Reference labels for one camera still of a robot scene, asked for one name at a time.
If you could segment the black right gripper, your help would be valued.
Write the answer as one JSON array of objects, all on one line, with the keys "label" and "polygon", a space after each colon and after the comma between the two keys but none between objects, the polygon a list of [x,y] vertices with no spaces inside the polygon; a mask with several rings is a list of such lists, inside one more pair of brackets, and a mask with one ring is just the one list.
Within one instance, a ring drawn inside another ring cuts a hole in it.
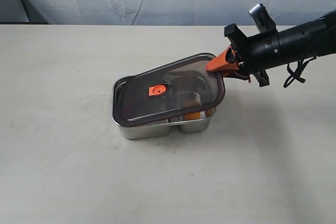
[{"label": "black right gripper", "polygon": [[260,87],[269,85],[266,69],[278,52],[278,30],[247,37],[236,24],[224,28],[228,46],[220,55],[209,61],[207,72],[221,72],[223,78],[251,82],[253,75]]}]

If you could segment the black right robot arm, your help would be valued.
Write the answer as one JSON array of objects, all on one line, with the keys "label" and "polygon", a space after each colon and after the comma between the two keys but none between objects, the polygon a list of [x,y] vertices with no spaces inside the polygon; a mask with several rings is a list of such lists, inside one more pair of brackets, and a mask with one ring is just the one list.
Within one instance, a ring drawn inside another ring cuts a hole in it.
[{"label": "black right robot arm", "polygon": [[236,24],[224,28],[230,46],[206,65],[208,72],[223,77],[250,80],[254,76],[260,87],[269,85],[268,69],[285,65],[288,87],[301,77],[307,64],[318,57],[335,53],[335,11],[289,29],[278,31],[265,6],[258,4],[249,14],[259,33],[247,37]]}]

